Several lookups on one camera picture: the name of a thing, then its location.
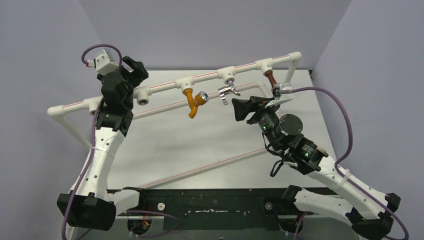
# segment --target bolt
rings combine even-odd
[[[159,210],[159,211],[163,211],[165,209],[165,204],[164,203],[159,203],[158,205],[157,205],[157,210]]]
[[[267,202],[267,203],[265,204],[265,209],[266,209],[266,210],[272,210],[272,209],[273,209],[273,204],[272,204],[272,203],[270,203],[270,202]]]

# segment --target orange tap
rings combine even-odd
[[[185,89],[183,93],[187,97],[188,106],[191,109],[191,112],[188,114],[188,116],[193,119],[198,112],[198,107],[207,103],[209,96],[205,92],[201,91],[193,98],[193,89],[191,88]]]

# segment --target white tabletop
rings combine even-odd
[[[174,79],[199,75],[210,70],[149,71],[142,85],[159,85]],[[275,70],[274,77],[281,81],[286,70]],[[235,76],[235,86],[262,81],[271,92],[271,85],[260,71]],[[307,70],[296,70],[292,78],[294,89],[312,86]],[[193,86],[199,91],[217,92],[223,87],[221,79],[200,82]],[[258,88],[241,92],[239,99],[263,97]],[[200,106],[194,119],[188,117],[190,109],[183,106],[167,112],[135,119],[128,135],[119,148],[108,177],[108,189],[135,187],[167,176],[235,157],[264,147],[261,130],[245,121],[236,122],[231,99],[224,106],[221,99],[211,99]],[[317,97],[313,91],[295,93],[295,99],[280,108],[282,113],[297,115],[303,121],[303,134],[335,156]],[[136,105],[133,113],[186,100],[180,89],[155,93],[149,104]],[[269,173],[277,157],[269,153],[223,166],[187,179],[160,186],[160,189],[229,189],[229,188],[284,188],[288,185],[324,187],[320,182],[283,166],[276,177]]]

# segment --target silver faucet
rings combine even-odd
[[[234,82],[232,80],[229,80],[227,86],[223,86],[221,88],[218,88],[219,96],[221,97],[222,103],[224,105],[228,104],[228,101],[225,98],[225,95],[228,93],[233,93],[237,96],[240,96],[240,92],[236,90],[236,87],[234,86]]]

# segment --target brown pipe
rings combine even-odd
[[[268,70],[265,72],[265,77],[268,78],[269,83],[271,84],[271,88],[274,88],[274,85],[277,84],[276,79],[273,76],[273,71],[272,70]]]

